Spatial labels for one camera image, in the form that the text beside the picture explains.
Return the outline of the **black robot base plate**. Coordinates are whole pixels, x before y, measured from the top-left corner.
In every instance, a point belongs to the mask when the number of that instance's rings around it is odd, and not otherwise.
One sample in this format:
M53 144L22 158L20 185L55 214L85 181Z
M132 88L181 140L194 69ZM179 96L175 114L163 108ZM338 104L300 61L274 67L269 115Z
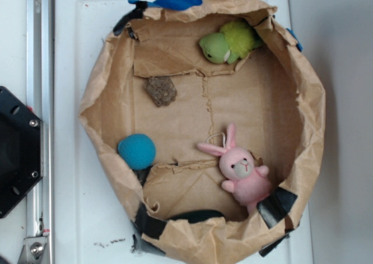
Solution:
M41 180L42 120L1 86L1 218Z

